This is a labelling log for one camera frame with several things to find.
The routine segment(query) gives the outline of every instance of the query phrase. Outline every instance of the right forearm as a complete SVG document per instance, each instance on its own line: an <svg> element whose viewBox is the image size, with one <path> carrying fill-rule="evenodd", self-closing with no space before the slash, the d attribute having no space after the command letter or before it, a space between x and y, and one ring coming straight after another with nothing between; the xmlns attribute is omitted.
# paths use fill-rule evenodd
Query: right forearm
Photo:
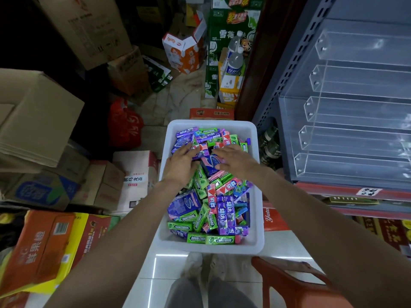
<svg viewBox="0 0 411 308"><path fill-rule="evenodd" d="M399 252L270 168L256 166L250 181L267 196L317 264L355 307L395 306L393 298L398 304L410 300L401 298L407 294L406 286L398 281L410 281L411 265Z"/></svg>

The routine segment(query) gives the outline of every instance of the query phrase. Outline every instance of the foot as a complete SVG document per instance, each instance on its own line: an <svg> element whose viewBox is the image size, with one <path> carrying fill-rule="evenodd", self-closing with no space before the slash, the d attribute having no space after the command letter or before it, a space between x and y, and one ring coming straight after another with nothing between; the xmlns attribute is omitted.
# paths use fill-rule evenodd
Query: foot
<svg viewBox="0 0 411 308"><path fill-rule="evenodd" d="M213 254L208 281L211 281L213 277L218 277L224 280L227 273L227 267L227 257L224 254Z"/></svg>
<svg viewBox="0 0 411 308"><path fill-rule="evenodd" d="M190 252L185 261L184 269L181 274L185 278L198 278L203 267L203 255L201 253Z"/></svg>

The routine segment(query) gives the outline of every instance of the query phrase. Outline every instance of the person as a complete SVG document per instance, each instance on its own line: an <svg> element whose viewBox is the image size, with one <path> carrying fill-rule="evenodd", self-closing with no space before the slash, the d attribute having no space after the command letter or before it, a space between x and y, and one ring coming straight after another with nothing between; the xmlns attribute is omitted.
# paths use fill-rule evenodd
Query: person
<svg viewBox="0 0 411 308"><path fill-rule="evenodd" d="M198 166L192 157L198 149L183 146L167 159L163 178L125 218L105 235L64 279L46 308L120 308L134 284L158 225L174 196L187 184ZM257 186L321 267L333 285L353 307L407 307L411 303L411 264L360 224L258 164L237 145L213 152L225 163L216 165ZM202 307L193 277L201 269L197 256L188 259L185 276L171 288L168 308ZM232 291L222 281L223 260L213 258L210 307L233 307L224 300ZM192 296L184 297L188 288ZM245 295L237 308L253 307Z"/></svg>

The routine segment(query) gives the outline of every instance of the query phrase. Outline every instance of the plastic tub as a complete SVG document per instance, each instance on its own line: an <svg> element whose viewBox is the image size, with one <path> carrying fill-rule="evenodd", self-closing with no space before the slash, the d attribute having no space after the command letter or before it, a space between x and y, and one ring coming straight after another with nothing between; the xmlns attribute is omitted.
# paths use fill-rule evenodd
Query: plastic tub
<svg viewBox="0 0 411 308"><path fill-rule="evenodd" d="M237 134L241 139L251 139L249 153L254 159L259 160L257 129L254 124L247 121L227 120L174 120L167 127L166 139L163 149L163 160L171 156L171 149L176 141L176 133L191 127L200 128L218 127L226 129L230 134ZM161 163L160 176L162 179L165 162ZM241 240L238 245L206 245L184 242L178 236L172 234L167 227L169 220L167 211L157 229L154 238L155 244L175 250L200 252L200 253L222 253L222 254L252 254L256 255L264 247L264 220L263 220L263 198L261 191L254 186L250 190L250 224L249 235Z"/></svg>

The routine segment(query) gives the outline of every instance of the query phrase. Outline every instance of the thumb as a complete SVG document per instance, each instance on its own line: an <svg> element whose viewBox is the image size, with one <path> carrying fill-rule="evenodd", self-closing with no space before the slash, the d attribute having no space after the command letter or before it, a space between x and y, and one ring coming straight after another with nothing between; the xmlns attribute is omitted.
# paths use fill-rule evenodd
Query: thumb
<svg viewBox="0 0 411 308"><path fill-rule="evenodd" d="M229 172L230 166L225 163L220 163L215 166L217 170Z"/></svg>
<svg viewBox="0 0 411 308"><path fill-rule="evenodd" d="M196 172L199 164L200 164L199 161L191 162L190 177L194 175L194 173Z"/></svg>

